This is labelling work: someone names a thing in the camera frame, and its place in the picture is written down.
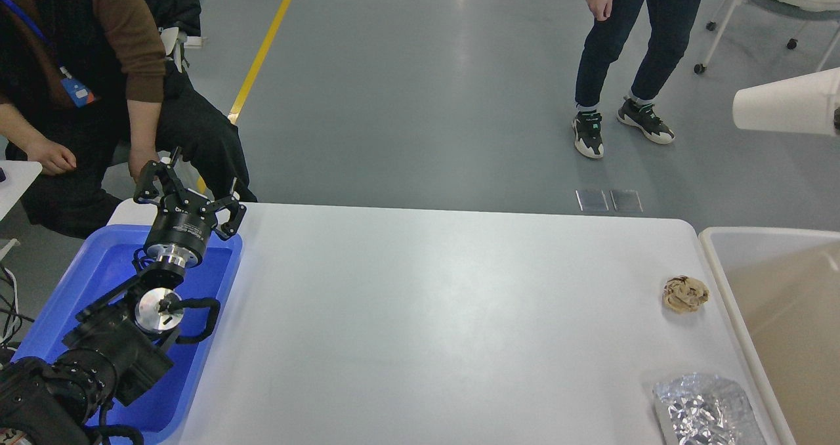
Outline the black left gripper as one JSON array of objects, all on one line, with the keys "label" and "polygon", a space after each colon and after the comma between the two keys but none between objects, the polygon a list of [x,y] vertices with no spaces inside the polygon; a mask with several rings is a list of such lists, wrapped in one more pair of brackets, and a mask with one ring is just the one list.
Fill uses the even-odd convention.
[{"label": "black left gripper", "polygon": [[[157,205],[144,242],[145,254],[155,261],[192,268],[201,264],[212,232],[223,241],[239,232],[247,208],[237,196],[238,178],[232,179],[229,194],[217,200],[187,193],[175,171],[180,155],[181,148],[176,147],[167,163],[147,161],[136,182],[134,201]],[[210,203],[212,212],[206,210]],[[227,220],[220,222],[219,212],[227,212]]]}]

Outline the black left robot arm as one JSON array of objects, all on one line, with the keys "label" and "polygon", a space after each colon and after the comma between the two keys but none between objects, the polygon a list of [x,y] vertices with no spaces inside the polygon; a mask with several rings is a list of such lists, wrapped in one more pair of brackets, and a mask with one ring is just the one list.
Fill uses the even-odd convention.
[{"label": "black left robot arm", "polygon": [[246,208],[235,193],[218,200],[189,190],[177,176],[181,155],[145,163],[136,203],[154,205],[149,236],[135,251],[135,274],[76,314],[54,362],[25,356],[2,369],[3,444],[108,444],[145,438],[137,427],[108,423],[116,402],[131,405],[174,367],[173,345],[213,334],[222,311],[216,296],[177,293],[216,234],[233,238]]}]

